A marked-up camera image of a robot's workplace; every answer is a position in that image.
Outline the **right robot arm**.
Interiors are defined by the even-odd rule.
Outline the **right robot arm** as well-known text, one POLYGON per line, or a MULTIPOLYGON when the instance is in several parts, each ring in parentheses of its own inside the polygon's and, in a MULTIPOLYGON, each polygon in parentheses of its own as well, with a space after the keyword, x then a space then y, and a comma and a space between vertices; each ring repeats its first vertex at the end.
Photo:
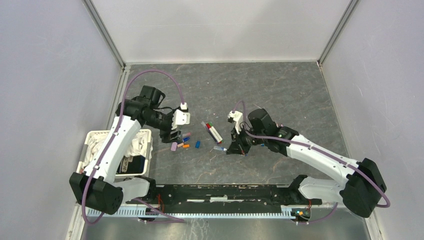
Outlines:
POLYGON ((368 218, 375 208, 390 207, 387 186, 373 160, 359 161, 321 147, 298 131, 277 125, 263 108, 248 116, 234 109, 227 120, 234 125, 228 155, 245 156, 252 146, 263 145, 271 152, 299 160, 329 177, 302 176, 288 191, 293 203, 302 204, 307 199, 341 203, 363 218, 368 218))

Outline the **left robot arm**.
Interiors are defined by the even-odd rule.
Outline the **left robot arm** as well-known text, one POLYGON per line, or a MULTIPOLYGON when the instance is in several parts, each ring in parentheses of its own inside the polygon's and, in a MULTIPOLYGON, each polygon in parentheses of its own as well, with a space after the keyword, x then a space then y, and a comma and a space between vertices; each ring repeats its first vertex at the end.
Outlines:
POLYGON ((145 204, 157 198, 155 181, 145 177, 115 182, 116 172, 132 140, 145 125, 160 130, 164 143, 181 141, 178 126, 190 122, 188 104, 164 114, 160 104, 165 94, 152 86, 143 86, 138 96, 123 99, 116 110, 117 116, 100 150, 81 173, 73 172, 69 178, 76 201, 85 210, 90 208, 101 214, 115 214, 121 204, 138 198, 145 204))

